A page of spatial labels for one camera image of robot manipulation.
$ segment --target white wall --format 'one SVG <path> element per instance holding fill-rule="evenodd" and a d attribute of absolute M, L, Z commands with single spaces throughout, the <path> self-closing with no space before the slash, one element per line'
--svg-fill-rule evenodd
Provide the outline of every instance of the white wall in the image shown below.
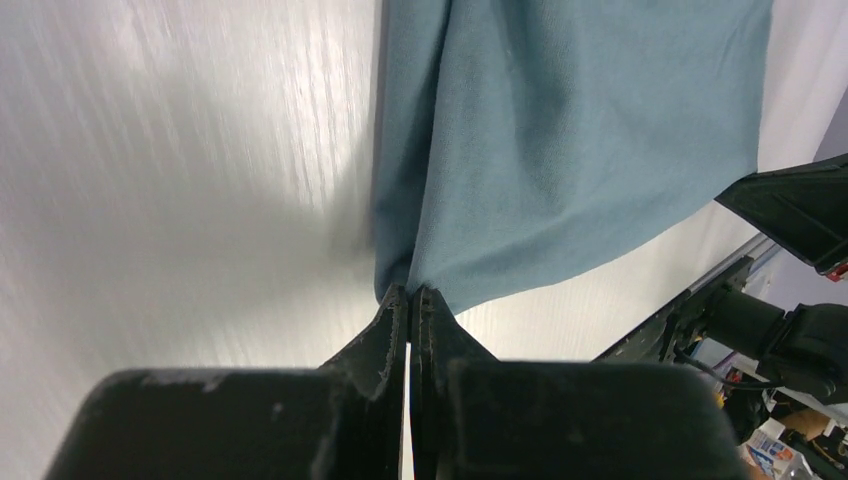
<path fill-rule="evenodd" d="M 848 91 L 833 114 L 830 127 L 816 152 L 815 161 L 827 160 L 843 153 L 848 153 Z"/>
<path fill-rule="evenodd" d="M 848 281 L 834 283 L 791 254 L 781 252 L 778 255 L 774 261 L 781 264 L 772 277 L 766 301 L 786 310 L 795 309 L 799 303 L 848 305 Z"/>
<path fill-rule="evenodd" d="M 0 2 L 0 478 L 38 478 L 114 370 L 315 366 L 370 320 L 380 4 Z M 846 12 L 775 2 L 761 168 L 812 156 Z M 731 217 L 461 320 L 591 358 L 750 238 Z"/>

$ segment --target towel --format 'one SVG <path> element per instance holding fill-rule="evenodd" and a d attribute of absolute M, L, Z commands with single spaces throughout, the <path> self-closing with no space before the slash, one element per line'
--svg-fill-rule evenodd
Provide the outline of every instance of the towel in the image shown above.
<path fill-rule="evenodd" d="M 389 1 L 378 298 L 561 282 L 756 171 L 770 1 Z"/>

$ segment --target cable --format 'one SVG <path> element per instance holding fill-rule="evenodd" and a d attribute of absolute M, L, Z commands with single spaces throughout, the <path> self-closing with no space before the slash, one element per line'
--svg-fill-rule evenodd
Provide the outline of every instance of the cable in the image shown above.
<path fill-rule="evenodd" d="M 825 451 L 825 449 L 820 447 L 819 444 L 816 443 L 815 440 L 810 440 L 810 445 L 812 445 L 813 448 L 815 448 L 819 452 L 820 455 L 822 455 L 824 458 L 830 460 L 830 463 L 832 463 L 834 466 L 836 466 L 837 469 L 842 470 L 842 469 L 845 468 L 845 465 L 843 465 L 842 462 L 840 462 L 839 460 L 830 456 L 830 454 L 828 454 L 827 451 Z"/>
<path fill-rule="evenodd" d="M 736 390 L 768 390 L 770 388 L 783 386 L 783 384 L 779 382 L 732 382 L 716 373 L 716 371 L 710 368 L 707 364 L 699 362 L 689 355 L 686 355 L 683 353 L 683 350 L 678 347 L 674 347 L 674 354 L 683 363 L 697 368 L 728 388 L 735 388 Z"/>

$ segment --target black plastic part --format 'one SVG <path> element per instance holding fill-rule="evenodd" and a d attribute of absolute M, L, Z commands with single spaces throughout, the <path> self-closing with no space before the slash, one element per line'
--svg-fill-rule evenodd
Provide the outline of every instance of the black plastic part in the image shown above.
<path fill-rule="evenodd" d="M 736 443 L 739 445 L 748 441 L 754 430 L 769 418 L 761 390 L 734 390 L 724 402 L 722 410 L 730 419 Z"/>
<path fill-rule="evenodd" d="M 725 417 L 692 372 L 500 362 L 439 292 L 412 303 L 416 480 L 746 478 Z"/>
<path fill-rule="evenodd" d="M 726 418 L 680 367 L 455 362 L 448 392 L 441 478 L 747 478 Z"/>
<path fill-rule="evenodd" d="M 745 478 L 692 372 L 499 362 L 439 292 L 419 291 L 410 312 L 399 287 L 316 370 L 110 377 L 47 478 L 398 479 L 408 333 L 417 480 Z"/>
<path fill-rule="evenodd" d="M 48 479 L 397 479 L 408 309 L 318 370 L 139 370 L 89 395 Z"/>
<path fill-rule="evenodd" d="M 750 175 L 716 200 L 822 275 L 848 262 L 848 154 Z"/>
<path fill-rule="evenodd" d="M 754 260 L 742 257 L 696 289 L 687 289 L 600 354 L 602 362 L 669 362 L 673 349 L 688 348 L 705 328 L 704 312 L 726 292 L 741 289 Z"/>
<path fill-rule="evenodd" d="M 799 305 L 761 359 L 757 373 L 780 378 L 825 405 L 848 402 L 848 307 Z"/>
<path fill-rule="evenodd" d="M 762 358 L 785 328 L 786 312 L 770 303 L 742 293 L 727 291 L 704 318 L 707 335 L 750 358 Z"/>
<path fill-rule="evenodd" d="M 466 332 L 438 290 L 420 289 L 412 300 L 410 339 L 410 426 L 415 478 L 436 478 L 445 450 L 448 364 L 454 359 L 497 362 L 494 355 Z"/>

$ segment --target teal cloth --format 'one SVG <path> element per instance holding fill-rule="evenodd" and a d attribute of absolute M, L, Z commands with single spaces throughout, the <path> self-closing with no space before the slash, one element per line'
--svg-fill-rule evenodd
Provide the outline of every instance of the teal cloth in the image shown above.
<path fill-rule="evenodd" d="M 378 298 L 560 282 L 756 170 L 770 1 L 389 1 Z"/>

